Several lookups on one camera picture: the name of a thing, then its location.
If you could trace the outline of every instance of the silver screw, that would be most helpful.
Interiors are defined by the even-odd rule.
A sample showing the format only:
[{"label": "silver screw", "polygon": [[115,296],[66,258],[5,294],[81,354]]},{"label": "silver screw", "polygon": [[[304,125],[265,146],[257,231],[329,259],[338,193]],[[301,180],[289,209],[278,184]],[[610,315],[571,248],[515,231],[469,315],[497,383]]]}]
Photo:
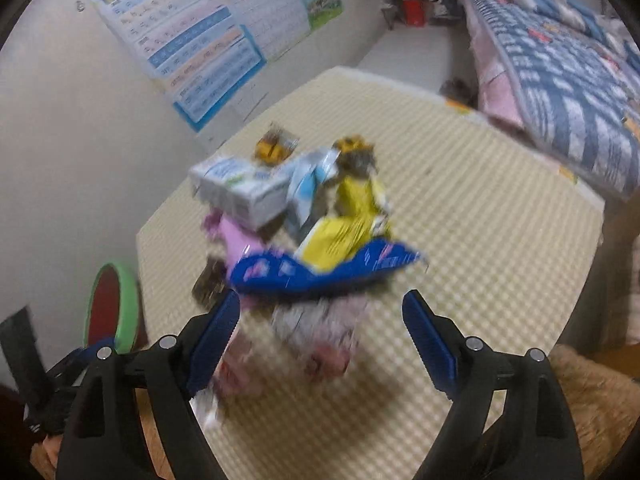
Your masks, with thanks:
[{"label": "silver screw", "polygon": [[532,348],[529,350],[529,357],[539,363],[545,360],[545,353],[540,348]]},{"label": "silver screw", "polygon": [[475,352],[477,352],[478,350],[482,350],[482,347],[484,346],[484,343],[482,342],[482,340],[477,337],[470,337],[469,339],[466,340],[465,344],[467,348]]},{"label": "silver screw", "polygon": [[169,348],[173,348],[178,340],[174,335],[166,335],[160,340],[160,348],[164,348],[165,350]]},{"label": "silver screw", "polygon": [[95,355],[98,359],[101,359],[104,361],[106,358],[108,358],[111,355],[111,348],[109,348],[108,346],[103,346],[95,353]]}]

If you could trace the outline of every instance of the blue gripper pad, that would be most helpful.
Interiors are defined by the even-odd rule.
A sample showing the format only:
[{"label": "blue gripper pad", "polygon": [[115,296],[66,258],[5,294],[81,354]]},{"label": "blue gripper pad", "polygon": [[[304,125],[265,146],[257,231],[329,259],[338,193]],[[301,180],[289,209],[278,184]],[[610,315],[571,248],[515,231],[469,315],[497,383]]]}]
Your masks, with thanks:
[{"label": "blue gripper pad", "polygon": [[[411,339],[414,340],[433,386],[452,398],[457,390],[458,363],[453,353],[455,350],[451,348],[451,341],[447,343],[446,339],[455,340],[460,335],[460,341],[463,342],[462,334],[450,319],[436,316],[416,290],[410,290],[404,295],[402,320]],[[442,325],[443,321],[448,322],[446,328],[452,334],[444,335],[439,332],[436,325]]]},{"label": "blue gripper pad", "polygon": [[194,396],[209,384],[226,345],[240,319],[240,299],[230,291],[216,307],[206,329],[191,352],[187,391]]}]

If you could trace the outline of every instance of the blue plastic package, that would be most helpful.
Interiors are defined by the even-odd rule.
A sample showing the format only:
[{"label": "blue plastic package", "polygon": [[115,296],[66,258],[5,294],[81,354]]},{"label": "blue plastic package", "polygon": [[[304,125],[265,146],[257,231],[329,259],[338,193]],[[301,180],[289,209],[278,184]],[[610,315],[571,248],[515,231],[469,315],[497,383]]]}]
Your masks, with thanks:
[{"label": "blue plastic package", "polygon": [[242,258],[229,282],[246,294],[330,294],[370,282],[418,259],[420,253],[405,245],[376,238],[331,272],[316,274],[290,254],[270,249]]}]

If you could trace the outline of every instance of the red bin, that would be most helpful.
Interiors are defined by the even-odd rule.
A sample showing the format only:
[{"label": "red bin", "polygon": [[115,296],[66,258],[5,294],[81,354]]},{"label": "red bin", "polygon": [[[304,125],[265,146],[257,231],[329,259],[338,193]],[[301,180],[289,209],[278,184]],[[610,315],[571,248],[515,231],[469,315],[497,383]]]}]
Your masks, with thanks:
[{"label": "red bin", "polygon": [[422,0],[403,0],[406,24],[411,27],[424,27],[424,7]]}]

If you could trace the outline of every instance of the bed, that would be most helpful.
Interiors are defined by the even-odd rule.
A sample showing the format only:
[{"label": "bed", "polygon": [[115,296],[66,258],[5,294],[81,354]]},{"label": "bed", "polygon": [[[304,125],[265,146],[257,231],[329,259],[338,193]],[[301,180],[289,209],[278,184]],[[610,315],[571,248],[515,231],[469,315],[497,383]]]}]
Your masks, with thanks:
[{"label": "bed", "polygon": [[573,0],[462,0],[480,111],[605,197],[640,187],[640,55]]}]

